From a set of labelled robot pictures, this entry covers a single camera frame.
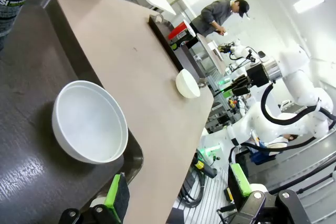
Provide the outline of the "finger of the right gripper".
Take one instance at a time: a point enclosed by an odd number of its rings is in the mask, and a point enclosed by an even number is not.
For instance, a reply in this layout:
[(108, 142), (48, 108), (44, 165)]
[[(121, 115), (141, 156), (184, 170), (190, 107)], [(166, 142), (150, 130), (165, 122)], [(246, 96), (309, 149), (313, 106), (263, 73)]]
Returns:
[(231, 86), (245, 86), (249, 84), (249, 78), (246, 75), (241, 75), (237, 79), (233, 80)]
[(223, 92), (224, 92), (223, 96), (225, 97), (232, 97), (232, 96), (238, 97), (244, 94), (248, 94), (250, 92), (250, 89), (246, 85), (242, 85), (242, 86), (231, 85), (225, 88)]

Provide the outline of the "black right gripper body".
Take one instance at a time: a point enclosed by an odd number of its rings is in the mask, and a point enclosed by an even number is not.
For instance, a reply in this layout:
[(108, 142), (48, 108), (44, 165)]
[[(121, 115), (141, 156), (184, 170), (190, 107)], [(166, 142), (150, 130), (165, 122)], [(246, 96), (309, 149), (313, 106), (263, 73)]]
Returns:
[(269, 83), (269, 77), (262, 63), (251, 66), (246, 70), (248, 83), (251, 86), (261, 87)]

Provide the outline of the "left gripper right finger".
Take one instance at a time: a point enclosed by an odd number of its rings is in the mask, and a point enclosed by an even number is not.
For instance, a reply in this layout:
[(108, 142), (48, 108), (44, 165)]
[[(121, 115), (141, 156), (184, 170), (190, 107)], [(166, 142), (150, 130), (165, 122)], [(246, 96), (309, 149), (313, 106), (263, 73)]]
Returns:
[(252, 191), (239, 164), (229, 164), (228, 186), (237, 210), (229, 223), (257, 223), (266, 196), (262, 191)]

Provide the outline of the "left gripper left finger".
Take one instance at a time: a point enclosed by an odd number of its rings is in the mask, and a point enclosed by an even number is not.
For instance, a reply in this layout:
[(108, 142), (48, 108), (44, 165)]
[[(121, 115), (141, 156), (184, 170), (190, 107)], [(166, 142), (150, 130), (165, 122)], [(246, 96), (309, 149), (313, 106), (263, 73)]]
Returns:
[(75, 208), (63, 211), (59, 223), (123, 223), (130, 199), (124, 173), (116, 174), (103, 203), (81, 212)]

